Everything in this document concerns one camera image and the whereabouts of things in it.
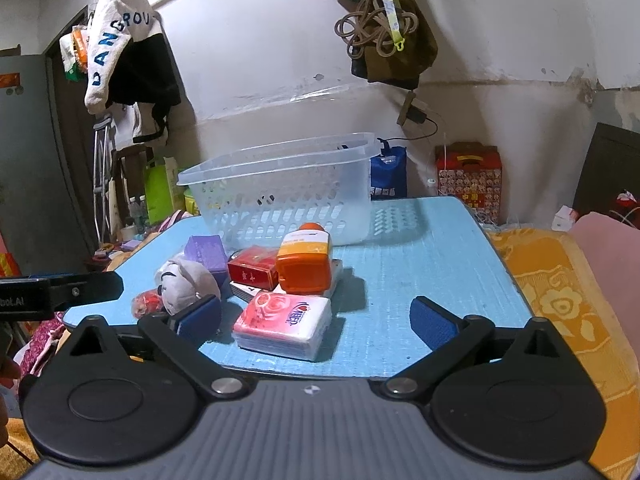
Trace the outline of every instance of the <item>blue bag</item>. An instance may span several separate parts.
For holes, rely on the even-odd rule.
[[[406,198],[406,148],[378,140],[384,147],[371,159],[371,199]]]

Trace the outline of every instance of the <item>hanging jacket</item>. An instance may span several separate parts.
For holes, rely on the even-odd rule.
[[[98,0],[89,30],[88,75],[84,104],[91,114],[103,114],[112,103],[153,104],[158,130],[134,142],[161,137],[171,106],[180,104],[162,27],[147,0]]]

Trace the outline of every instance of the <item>blue table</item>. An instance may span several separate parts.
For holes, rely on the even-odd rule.
[[[154,273],[179,252],[189,236],[208,234],[202,218],[182,220],[137,252],[117,272],[124,293],[117,301],[78,306],[64,317],[76,326],[99,314],[109,324],[134,324],[130,302],[154,288]],[[231,327],[244,301],[223,305],[222,330],[200,351],[229,367],[309,376],[388,377],[430,352],[409,326],[415,296],[427,296],[460,317],[481,314],[498,326],[521,327],[529,307],[494,248],[456,198],[373,202],[368,239],[336,247],[344,263],[334,293],[334,319],[317,362],[305,362],[238,348]]]

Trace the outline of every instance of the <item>plastic basket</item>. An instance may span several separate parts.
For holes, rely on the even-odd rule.
[[[228,248],[279,246],[304,222],[319,223],[335,245],[369,231],[370,158],[375,134],[292,140],[247,148],[183,171],[212,234]]]

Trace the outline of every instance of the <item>small red box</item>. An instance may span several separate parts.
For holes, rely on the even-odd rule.
[[[435,149],[438,195],[457,196],[479,222],[499,224],[502,161],[497,146],[454,142]]]
[[[253,246],[242,250],[228,263],[231,281],[273,290],[278,285],[277,248]]]

